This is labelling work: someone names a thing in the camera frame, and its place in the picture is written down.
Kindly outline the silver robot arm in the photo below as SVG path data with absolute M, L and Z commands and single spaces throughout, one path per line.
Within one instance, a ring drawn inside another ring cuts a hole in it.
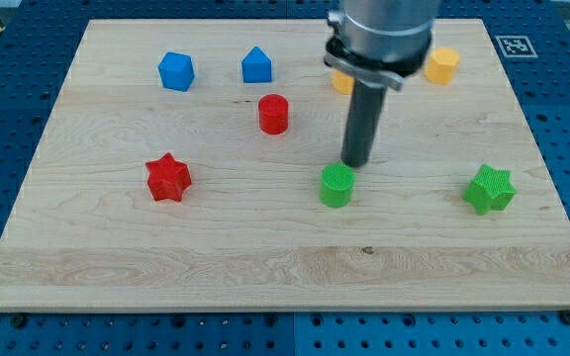
M 425 61 L 437 0 L 341 0 L 328 11 L 324 62 L 369 86 L 399 91 Z

